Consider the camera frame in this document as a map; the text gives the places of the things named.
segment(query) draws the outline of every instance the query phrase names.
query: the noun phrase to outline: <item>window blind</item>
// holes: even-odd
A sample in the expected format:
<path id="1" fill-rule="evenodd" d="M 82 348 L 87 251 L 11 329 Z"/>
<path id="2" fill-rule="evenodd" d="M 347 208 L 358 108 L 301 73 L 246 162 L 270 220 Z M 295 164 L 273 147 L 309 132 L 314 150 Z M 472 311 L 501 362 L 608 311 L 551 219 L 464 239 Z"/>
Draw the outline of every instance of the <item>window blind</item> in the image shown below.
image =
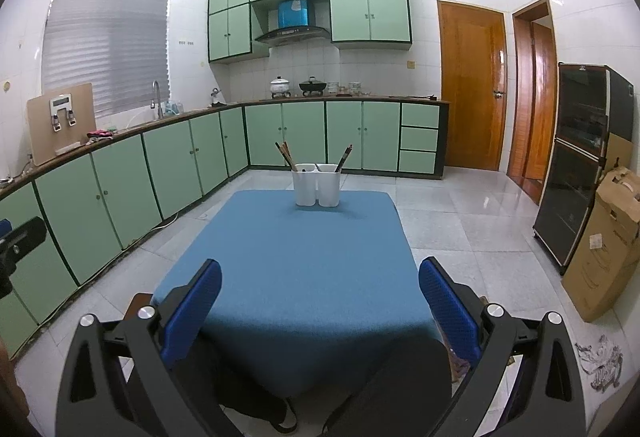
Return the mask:
<path id="1" fill-rule="evenodd" d="M 169 99 L 168 0 L 51 0 L 42 88 L 91 83 L 96 117 Z"/>

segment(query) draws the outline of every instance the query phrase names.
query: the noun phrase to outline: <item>white pot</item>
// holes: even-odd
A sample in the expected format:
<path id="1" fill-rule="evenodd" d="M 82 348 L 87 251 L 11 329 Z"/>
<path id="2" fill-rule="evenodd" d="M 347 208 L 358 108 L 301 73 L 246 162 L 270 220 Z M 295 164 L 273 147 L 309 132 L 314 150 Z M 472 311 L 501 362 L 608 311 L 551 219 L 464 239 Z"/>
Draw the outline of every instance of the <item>white pot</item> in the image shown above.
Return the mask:
<path id="1" fill-rule="evenodd" d="M 271 81 L 271 94 L 289 92 L 289 81 L 283 80 L 280 76 Z"/>

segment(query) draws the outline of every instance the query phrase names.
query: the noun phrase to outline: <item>countertop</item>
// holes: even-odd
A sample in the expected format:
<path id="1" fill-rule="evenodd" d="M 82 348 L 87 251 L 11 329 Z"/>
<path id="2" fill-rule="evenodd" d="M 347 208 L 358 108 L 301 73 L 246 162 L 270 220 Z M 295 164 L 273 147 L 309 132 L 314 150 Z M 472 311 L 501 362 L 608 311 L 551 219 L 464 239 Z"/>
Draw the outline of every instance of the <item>countertop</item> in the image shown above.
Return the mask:
<path id="1" fill-rule="evenodd" d="M 209 113 L 219 112 L 221 110 L 230 110 L 232 108 L 238 108 L 239 106 L 250 106 L 252 104 L 267 104 L 267 103 L 280 103 L 280 102 L 300 102 L 300 101 L 340 101 L 340 100 L 357 100 L 357 101 L 389 101 L 389 102 L 414 102 L 421 104 L 445 104 L 448 105 L 449 101 L 443 100 L 430 100 L 427 97 L 417 96 L 319 96 L 319 97 L 280 97 L 278 99 L 259 99 L 252 101 L 235 102 L 227 104 L 225 106 L 217 106 L 215 108 L 208 107 L 201 110 L 192 110 L 191 112 L 181 113 L 180 115 L 173 115 L 171 117 L 165 117 L 160 120 L 150 121 L 137 126 L 132 126 L 127 130 L 119 131 L 114 134 L 113 138 L 100 140 L 91 144 L 85 144 L 75 150 L 71 150 L 63 155 L 56 157 L 40 166 L 35 166 L 27 174 L 18 177 L 15 181 L 0 190 L 0 199 L 4 196 L 11 194 L 13 191 L 21 188 L 28 182 L 33 181 L 37 177 L 51 171 L 58 166 L 62 166 L 64 163 L 77 159 L 82 155 L 90 153 L 94 150 L 100 149 L 104 146 L 113 144 L 114 142 L 124 140 L 128 137 L 144 133 L 146 131 L 155 130 L 174 122 L 181 122 L 189 120 L 194 117 L 200 117 L 201 115 L 207 115 Z"/>

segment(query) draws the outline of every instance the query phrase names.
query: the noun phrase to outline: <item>blue tablecloth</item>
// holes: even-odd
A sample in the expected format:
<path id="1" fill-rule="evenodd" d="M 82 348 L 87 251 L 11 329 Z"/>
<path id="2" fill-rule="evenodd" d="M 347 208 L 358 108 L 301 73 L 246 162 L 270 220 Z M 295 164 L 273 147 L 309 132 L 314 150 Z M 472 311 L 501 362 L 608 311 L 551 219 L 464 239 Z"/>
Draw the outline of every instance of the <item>blue tablecloth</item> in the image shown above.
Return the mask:
<path id="1" fill-rule="evenodd" d="M 293 191 L 237 192 L 155 301 L 207 258 L 222 267 L 222 291 L 202 330 L 279 397 L 322 380 L 356 385 L 400 335 L 440 339 L 387 194 L 342 192 L 337 208 L 304 208 Z"/>

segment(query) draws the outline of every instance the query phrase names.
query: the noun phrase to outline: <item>faucet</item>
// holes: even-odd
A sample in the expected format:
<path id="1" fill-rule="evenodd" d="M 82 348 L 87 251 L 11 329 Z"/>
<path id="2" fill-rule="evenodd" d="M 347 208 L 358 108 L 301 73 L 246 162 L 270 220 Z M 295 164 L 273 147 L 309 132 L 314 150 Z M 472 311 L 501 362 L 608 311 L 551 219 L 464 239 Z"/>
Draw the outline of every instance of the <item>faucet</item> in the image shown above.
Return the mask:
<path id="1" fill-rule="evenodd" d="M 160 101 L 160 85 L 158 84 L 158 80 L 154 81 L 153 88 L 156 92 L 156 99 L 158 100 L 158 119 L 162 119 L 164 117 L 164 114 L 162 113 L 162 102 Z"/>

